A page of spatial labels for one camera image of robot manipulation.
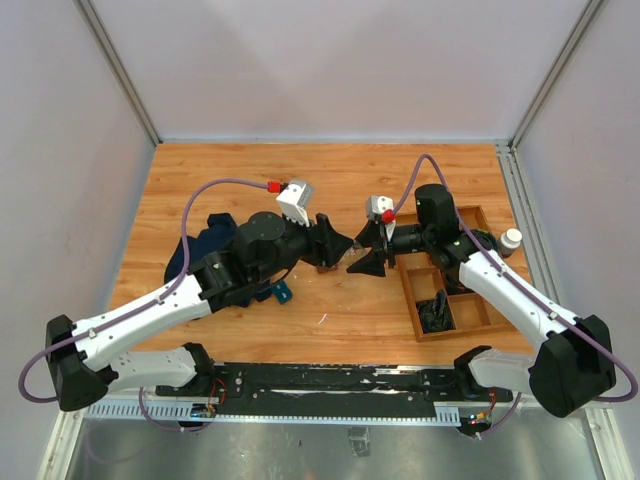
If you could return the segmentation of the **red pill organizer box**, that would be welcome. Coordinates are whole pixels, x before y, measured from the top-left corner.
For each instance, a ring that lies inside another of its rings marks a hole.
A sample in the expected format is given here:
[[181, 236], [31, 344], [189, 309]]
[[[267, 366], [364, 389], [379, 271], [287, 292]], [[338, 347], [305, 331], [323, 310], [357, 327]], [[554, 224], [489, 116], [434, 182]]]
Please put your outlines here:
[[318, 265], [316, 266], [316, 272], [318, 274], [325, 274], [325, 273], [329, 273], [329, 272], [333, 272], [336, 271], [339, 268], [338, 264], [334, 264], [334, 265]]

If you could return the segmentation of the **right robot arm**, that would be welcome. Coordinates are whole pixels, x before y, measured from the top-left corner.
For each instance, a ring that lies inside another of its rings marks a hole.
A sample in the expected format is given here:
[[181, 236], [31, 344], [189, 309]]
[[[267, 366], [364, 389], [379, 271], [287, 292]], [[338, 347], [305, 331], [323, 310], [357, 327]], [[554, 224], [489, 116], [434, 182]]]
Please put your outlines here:
[[466, 400], [488, 388], [533, 396], [564, 418], [616, 384], [611, 338], [599, 317], [579, 317], [517, 275], [493, 249], [464, 226], [451, 193], [440, 184], [414, 192], [417, 221], [398, 225], [389, 197], [365, 203], [367, 223], [356, 240], [368, 254], [348, 272], [383, 277], [400, 255], [424, 253], [441, 272], [482, 297], [528, 341], [533, 354], [476, 347], [454, 362], [453, 387]]

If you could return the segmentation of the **clear pill bottle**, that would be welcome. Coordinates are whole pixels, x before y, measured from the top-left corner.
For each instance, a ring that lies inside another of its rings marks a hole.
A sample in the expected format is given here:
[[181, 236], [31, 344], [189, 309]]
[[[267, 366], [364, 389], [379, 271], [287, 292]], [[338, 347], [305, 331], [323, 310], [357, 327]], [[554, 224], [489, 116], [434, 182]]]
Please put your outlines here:
[[369, 250], [355, 241], [353, 245], [344, 253], [342, 260], [347, 264], [353, 264], [369, 253]]

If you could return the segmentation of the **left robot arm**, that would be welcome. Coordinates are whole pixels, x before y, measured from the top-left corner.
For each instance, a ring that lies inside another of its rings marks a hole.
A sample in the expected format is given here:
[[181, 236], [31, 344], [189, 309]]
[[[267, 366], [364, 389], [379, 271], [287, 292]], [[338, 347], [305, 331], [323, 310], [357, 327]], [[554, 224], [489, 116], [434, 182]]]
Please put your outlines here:
[[92, 318], [54, 317], [46, 324], [45, 346], [55, 401], [65, 412], [76, 411], [109, 393], [151, 384], [183, 387], [195, 396], [207, 393], [214, 371], [201, 345], [154, 353], [134, 352], [134, 346], [251, 299], [300, 261], [334, 266], [352, 245], [324, 214], [304, 226], [259, 212], [222, 248], [193, 263], [183, 278]]

